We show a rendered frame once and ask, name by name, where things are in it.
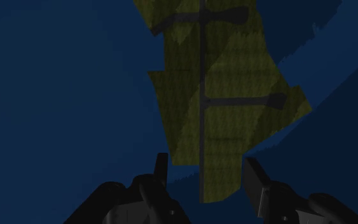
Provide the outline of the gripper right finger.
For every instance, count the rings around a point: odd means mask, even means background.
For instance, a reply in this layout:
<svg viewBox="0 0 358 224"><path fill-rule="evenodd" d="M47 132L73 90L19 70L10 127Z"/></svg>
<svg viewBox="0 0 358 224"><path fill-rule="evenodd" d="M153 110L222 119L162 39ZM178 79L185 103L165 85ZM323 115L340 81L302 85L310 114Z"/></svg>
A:
<svg viewBox="0 0 358 224"><path fill-rule="evenodd" d="M264 224L358 224L358 214L327 193L299 196L288 184L269 178L254 157L244 159L242 186Z"/></svg>

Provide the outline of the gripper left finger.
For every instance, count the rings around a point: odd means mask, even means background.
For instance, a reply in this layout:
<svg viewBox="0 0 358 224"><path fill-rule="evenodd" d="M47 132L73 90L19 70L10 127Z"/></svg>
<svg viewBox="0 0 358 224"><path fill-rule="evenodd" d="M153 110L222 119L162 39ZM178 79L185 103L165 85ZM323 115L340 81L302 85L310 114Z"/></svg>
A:
<svg viewBox="0 0 358 224"><path fill-rule="evenodd" d="M168 153L159 153L152 174L141 174L127 188L113 181L99 185L63 224L191 224L166 191Z"/></svg>

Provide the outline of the olive wooden cabinet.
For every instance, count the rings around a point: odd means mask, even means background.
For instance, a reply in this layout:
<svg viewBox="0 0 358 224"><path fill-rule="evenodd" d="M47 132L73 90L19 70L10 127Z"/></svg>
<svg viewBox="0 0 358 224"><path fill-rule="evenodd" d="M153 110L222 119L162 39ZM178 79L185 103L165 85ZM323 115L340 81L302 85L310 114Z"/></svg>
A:
<svg viewBox="0 0 358 224"><path fill-rule="evenodd" d="M174 165L198 165L200 202L241 185L242 156L311 112L271 58L257 0L133 0L164 38L151 71Z"/></svg>

